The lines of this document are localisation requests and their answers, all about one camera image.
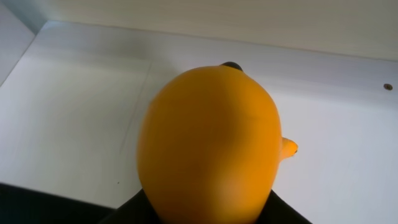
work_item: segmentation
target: black eye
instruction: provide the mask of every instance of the black eye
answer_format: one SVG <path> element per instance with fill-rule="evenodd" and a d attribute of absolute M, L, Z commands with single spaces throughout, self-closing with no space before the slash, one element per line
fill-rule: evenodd
<path fill-rule="evenodd" d="M 235 68 L 235 69 L 238 69 L 238 70 L 243 72 L 242 68 L 235 62 L 225 62 L 222 65 L 225 65 L 225 66 L 228 66 L 228 67 L 231 67 L 231 68 Z"/>

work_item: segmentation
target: small dark dot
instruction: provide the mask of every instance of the small dark dot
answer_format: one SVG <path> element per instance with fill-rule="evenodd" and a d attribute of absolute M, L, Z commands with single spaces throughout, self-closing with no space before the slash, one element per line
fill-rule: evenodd
<path fill-rule="evenodd" d="M 384 84 L 384 88 L 385 88 L 386 90 L 392 90 L 392 85 L 386 83 L 386 84 Z"/>

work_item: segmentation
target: orange toy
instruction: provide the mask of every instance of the orange toy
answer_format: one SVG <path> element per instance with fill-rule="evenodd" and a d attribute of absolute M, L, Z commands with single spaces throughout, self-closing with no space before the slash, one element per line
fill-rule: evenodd
<path fill-rule="evenodd" d="M 279 162 L 296 151 L 281 136 L 272 98 L 228 62 L 189 70 L 159 92 L 137 167 L 164 223 L 254 223 Z"/>

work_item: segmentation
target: orange ball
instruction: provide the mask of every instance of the orange ball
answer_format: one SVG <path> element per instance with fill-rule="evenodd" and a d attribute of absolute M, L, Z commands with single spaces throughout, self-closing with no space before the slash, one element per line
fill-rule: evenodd
<path fill-rule="evenodd" d="M 150 104 L 137 168 L 164 223 L 254 223 L 279 162 L 296 150 L 258 83 L 229 66 L 201 67 Z"/>

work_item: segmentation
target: beige wall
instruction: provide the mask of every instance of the beige wall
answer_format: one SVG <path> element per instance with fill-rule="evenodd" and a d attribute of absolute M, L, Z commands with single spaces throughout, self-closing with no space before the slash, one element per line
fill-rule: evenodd
<path fill-rule="evenodd" d="M 396 0 L 31 2 L 44 17 L 53 20 L 398 60 Z"/>

